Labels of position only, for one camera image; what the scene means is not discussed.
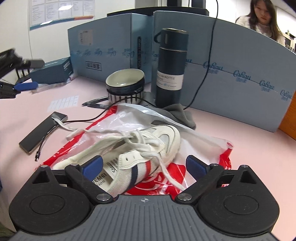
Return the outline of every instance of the metal screw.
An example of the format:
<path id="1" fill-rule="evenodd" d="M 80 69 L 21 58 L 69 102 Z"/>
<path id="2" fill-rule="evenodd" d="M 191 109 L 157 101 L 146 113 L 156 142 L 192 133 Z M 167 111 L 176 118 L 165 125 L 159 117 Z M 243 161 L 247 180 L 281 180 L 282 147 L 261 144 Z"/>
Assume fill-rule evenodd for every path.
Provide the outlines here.
<path id="1" fill-rule="evenodd" d="M 177 198 L 181 201 L 189 201 L 192 199 L 192 196 L 189 193 L 180 193 Z"/>
<path id="2" fill-rule="evenodd" d="M 111 199 L 111 196 L 108 194 L 108 193 L 102 193 L 102 194 L 99 194 L 97 195 L 96 197 L 99 201 L 109 201 Z"/>

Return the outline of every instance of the navy stripe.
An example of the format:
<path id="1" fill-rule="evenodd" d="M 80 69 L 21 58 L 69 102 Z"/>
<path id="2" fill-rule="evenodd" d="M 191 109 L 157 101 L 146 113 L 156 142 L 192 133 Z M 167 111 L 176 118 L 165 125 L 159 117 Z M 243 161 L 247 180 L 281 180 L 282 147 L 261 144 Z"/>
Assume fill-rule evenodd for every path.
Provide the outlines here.
<path id="1" fill-rule="evenodd" d="M 138 178 L 138 165 L 135 165 L 131 169 L 131 182 L 130 182 L 130 185 L 128 186 L 127 190 L 130 190 L 131 188 L 133 188 L 136 185 L 137 178 Z"/>

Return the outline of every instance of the blue box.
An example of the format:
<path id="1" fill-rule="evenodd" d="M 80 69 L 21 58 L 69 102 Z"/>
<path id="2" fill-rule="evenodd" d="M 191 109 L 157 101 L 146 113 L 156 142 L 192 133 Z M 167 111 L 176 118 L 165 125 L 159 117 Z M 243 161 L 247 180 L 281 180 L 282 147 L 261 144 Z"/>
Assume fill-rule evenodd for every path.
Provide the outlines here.
<path id="1" fill-rule="evenodd" d="M 121 14 L 68 29 L 74 73 L 105 82 L 121 69 L 141 69 L 145 82 L 152 74 L 153 17 Z"/>
<path id="2" fill-rule="evenodd" d="M 30 73 L 32 81 L 39 84 L 55 84 L 66 82 L 73 73 L 70 57 L 45 63 L 43 68 Z"/>
<path id="3" fill-rule="evenodd" d="M 276 131 L 296 89 L 296 55 L 251 29 L 218 19 L 209 48 L 214 18 L 183 12 L 156 11 L 154 34 L 162 28 L 189 34 L 180 103 Z M 155 95 L 159 44 L 153 44 L 151 92 Z"/>

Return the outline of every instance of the thermos cup lid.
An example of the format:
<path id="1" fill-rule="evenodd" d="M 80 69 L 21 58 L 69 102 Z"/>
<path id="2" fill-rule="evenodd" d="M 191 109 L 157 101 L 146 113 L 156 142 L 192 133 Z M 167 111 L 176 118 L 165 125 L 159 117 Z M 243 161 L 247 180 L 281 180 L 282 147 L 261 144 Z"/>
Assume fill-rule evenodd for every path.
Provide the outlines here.
<path id="1" fill-rule="evenodd" d="M 163 28 L 160 47 L 168 50 L 187 51 L 188 33 L 174 28 Z"/>

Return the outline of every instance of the pink desk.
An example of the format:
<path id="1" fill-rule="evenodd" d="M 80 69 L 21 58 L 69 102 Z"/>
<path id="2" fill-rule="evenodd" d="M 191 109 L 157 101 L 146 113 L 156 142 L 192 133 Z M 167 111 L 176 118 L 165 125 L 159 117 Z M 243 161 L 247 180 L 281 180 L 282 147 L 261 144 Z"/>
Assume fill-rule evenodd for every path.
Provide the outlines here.
<path id="1" fill-rule="evenodd" d="M 102 110 L 81 107 L 83 102 L 106 96 L 103 83 L 78 77 L 70 84 L 32 95 L 21 93 L 16 99 L 0 100 L 0 222 L 13 229 L 8 206 L 34 169 L 52 156 L 67 141 L 65 130 L 56 130 L 45 142 L 41 157 L 34 161 L 18 143 L 42 120 L 51 114 L 47 108 L 51 101 L 69 96 L 79 96 L 78 106 L 58 110 L 69 120 L 92 118 Z M 232 141 L 230 155 L 233 169 L 247 164 L 273 194 L 280 206 L 280 216 L 273 234 L 281 241 L 291 241 L 296 236 L 296 141 L 282 131 L 267 132 L 225 117 L 190 109 L 197 131 L 209 136 Z M 89 123 L 72 123 L 74 127 L 87 127 Z"/>

